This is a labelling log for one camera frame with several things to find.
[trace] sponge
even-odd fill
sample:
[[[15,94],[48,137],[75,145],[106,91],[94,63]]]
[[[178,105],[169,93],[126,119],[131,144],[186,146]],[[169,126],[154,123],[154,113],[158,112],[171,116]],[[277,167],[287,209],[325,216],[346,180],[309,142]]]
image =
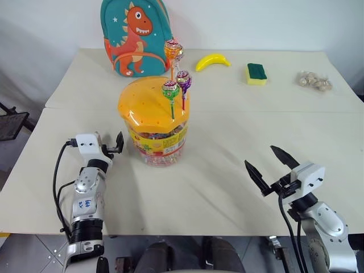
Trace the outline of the sponge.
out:
[[[248,64],[246,67],[246,81],[249,85],[265,85],[267,76],[261,64]]]

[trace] yellow banana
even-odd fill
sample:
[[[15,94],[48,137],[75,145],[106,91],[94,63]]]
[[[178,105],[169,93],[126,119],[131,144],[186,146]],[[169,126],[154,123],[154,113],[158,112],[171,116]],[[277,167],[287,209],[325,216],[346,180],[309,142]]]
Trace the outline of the yellow banana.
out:
[[[231,66],[230,62],[227,61],[224,55],[214,53],[207,55],[198,61],[196,65],[196,72],[203,70],[211,64],[225,64],[228,67]]]

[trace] dinosaur print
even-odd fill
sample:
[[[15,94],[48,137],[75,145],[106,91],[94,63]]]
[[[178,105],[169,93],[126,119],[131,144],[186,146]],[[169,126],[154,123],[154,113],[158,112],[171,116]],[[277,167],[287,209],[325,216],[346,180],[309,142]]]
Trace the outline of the dinosaur print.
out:
[[[130,52],[143,53],[147,47],[147,43],[142,40],[141,36],[147,36],[153,31],[152,22],[141,7],[136,7],[130,2],[129,10],[125,9],[125,15],[124,23],[127,25],[123,26],[123,30],[127,33],[127,36],[123,37],[121,45],[117,44],[116,47],[111,45],[111,54],[115,56]],[[144,71],[140,68],[142,62],[143,56],[141,54],[121,57],[119,59],[120,73],[124,76],[131,77],[134,73],[128,69],[128,65],[131,63],[134,63],[135,71],[143,73]]]

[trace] teal backpack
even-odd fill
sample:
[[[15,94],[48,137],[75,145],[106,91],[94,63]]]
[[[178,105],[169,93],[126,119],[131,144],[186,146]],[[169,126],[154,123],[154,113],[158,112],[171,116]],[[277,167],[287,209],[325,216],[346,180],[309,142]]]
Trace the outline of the teal backpack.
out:
[[[172,32],[162,0],[103,0],[101,26],[106,53],[120,75],[155,76],[169,69],[164,42]]]

